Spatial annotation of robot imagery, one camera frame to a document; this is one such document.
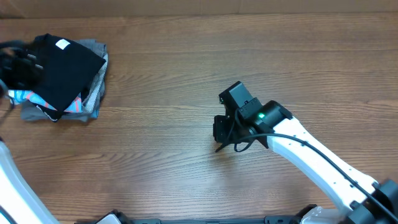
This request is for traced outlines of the black t-shirt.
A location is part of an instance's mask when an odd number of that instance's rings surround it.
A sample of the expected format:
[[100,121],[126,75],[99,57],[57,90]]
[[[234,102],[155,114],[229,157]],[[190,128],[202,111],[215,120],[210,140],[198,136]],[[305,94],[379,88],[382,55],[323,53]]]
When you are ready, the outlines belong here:
[[64,111],[78,96],[84,77],[97,71],[102,60],[86,47],[54,35],[37,36],[34,43],[31,52],[43,67],[44,78],[32,91]]

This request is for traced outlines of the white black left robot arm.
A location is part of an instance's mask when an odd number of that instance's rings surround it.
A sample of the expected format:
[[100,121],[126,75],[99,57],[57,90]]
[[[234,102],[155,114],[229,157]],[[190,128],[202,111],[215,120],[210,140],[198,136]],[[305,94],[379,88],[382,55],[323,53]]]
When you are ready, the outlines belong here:
[[[1,43],[1,100],[9,103],[1,122],[15,107],[11,88],[31,90],[42,77],[32,44],[20,40]],[[1,140],[1,223],[58,223],[17,168],[6,143]]]

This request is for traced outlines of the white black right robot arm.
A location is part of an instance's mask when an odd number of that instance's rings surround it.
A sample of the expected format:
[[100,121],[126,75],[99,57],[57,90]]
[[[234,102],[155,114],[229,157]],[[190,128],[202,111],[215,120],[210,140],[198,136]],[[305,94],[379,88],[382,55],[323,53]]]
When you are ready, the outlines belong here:
[[288,109],[274,100],[261,103],[242,82],[221,92],[219,100],[225,114],[214,118],[217,151],[232,145],[235,152],[244,152],[259,142],[302,171],[335,205],[309,205],[283,222],[397,223],[396,182],[379,183],[355,169],[313,137]]

